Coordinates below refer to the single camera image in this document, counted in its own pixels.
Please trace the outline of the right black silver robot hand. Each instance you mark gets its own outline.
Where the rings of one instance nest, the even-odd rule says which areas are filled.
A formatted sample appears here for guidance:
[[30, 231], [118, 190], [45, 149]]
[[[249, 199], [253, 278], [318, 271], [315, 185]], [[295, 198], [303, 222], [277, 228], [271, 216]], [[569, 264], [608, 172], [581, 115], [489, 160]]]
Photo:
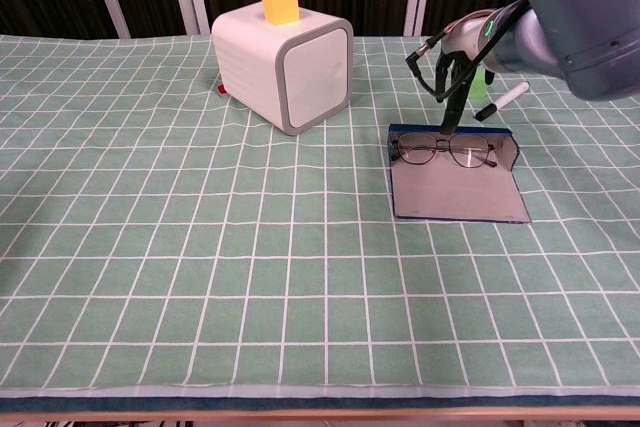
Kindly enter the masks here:
[[441, 40], [435, 73], [436, 93], [446, 91], [447, 79], [450, 79], [451, 85], [460, 81], [458, 89], [446, 100], [441, 134], [453, 134], [461, 120], [477, 68], [474, 67], [466, 76], [464, 73], [480, 51], [478, 38], [486, 20], [486, 15], [460, 19]]

